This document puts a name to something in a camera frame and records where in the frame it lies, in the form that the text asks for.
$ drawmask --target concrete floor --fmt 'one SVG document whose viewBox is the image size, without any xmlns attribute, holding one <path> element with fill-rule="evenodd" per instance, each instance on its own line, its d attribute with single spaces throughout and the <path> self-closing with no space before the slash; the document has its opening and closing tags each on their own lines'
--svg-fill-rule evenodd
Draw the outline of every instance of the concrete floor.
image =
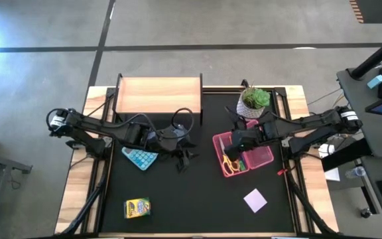
<svg viewBox="0 0 382 239">
<path fill-rule="evenodd" d="M 0 0 L 0 47 L 97 46 L 108 0 Z M 359 24 L 347 0 L 117 1 L 106 46 L 382 42 L 382 25 Z M 197 76 L 206 85 L 299 84 L 308 102 L 337 88 L 335 74 L 375 48 L 105 52 L 96 78 Z M 71 150 L 49 138 L 52 108 L 82 109 L 95 52 L 0 53 L 0 155 L 34 165 L 0 207 L 0 238 L 47 236 L 61 202 Z M 331 107 L 336 94 L 310 105 Z M 382 223 L 349 213 L 360 195 L 332 193 L 340 230 L 382 235 Z"/>
</svg>

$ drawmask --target plastic bin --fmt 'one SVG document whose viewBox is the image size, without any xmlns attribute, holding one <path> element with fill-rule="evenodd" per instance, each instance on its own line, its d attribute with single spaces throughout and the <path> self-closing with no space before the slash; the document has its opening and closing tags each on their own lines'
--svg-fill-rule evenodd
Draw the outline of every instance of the plastic bin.
<svg viewBox="0 0 382 239">
<path fill-rule="evenodd" d="M 257 120 L 251 120 L 249 123 L 247 123 L 247 127 L 253 127 L 255 124 L 257 124 Z M 273 154 L 269 146 L 257 147 L 254 150 L 241 153 L 241 158 L 243 159 L 246 170 L 236 172 L 232 175 L 228 175 L 222 169 L 223 152 L 220 147 L 220 140 L 222 140 L 225 147 L 227 147 L 228 145 L 231 145 L 231 139 L 230 139 L 231 134 L 232 132 L 221 133 L 221 134 L 217 134 L 213 136 L 212 138 L 213 145 L 216 150 L 216 155 L 218 156 L 220 167 L 225 177 L 240 175 L 242 173 L 248 172 L 250 169 L 256 169 L 258 167 L 262 167 L 263 165 L 266 165 L 273 161 Z"/>
</svg>

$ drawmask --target succulent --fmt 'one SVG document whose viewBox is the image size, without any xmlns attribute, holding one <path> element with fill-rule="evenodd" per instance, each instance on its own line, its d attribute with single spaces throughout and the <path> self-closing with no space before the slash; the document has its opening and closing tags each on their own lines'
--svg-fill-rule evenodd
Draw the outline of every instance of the succulent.
<svg viewBox="0 0 382 239">
<path fill-rule="evenodd" d="M 254 87 L 246 89 L 243 93 L 244 104 L 254 110 L 269 106 L 270 98 L 271 95 L 268 92 Z"/>
</svg>

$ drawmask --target teal calculator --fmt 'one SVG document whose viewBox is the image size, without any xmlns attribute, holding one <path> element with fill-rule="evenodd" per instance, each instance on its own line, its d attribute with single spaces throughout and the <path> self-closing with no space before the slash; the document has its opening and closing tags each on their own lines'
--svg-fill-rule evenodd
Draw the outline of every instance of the teal calculator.
<svg viewBox="0 0 382 239">
<path fill-rule="evenodd" d="M 147 170 L 156 160 L 158 153 L 150 153 L 140 149 L 130 149 L 123 147 L 122 153 L 140 170 Z"/>
</svg>

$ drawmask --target white flower pot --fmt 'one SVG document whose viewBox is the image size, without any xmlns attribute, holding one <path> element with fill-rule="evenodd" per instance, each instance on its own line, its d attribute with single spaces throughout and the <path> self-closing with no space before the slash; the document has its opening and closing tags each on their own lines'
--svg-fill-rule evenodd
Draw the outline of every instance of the white flower pot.
<svg viewBox="0 0 382 239">
<path fill-rule="evenodd" d="M 247 119 L 257 119 L 258 117 L 260 117 L 262 115 L 265 107 L 262 107 L 258 110 L 248 108 L 244 104 L 242 97 L 243 97 L 243 93 L 241 93 L 241 95 L 239 95 L 239 99 L 238 99 L 238 103 L 237 103 L 237 113 L 241 116 L 244 116 Z"/>
</svg>

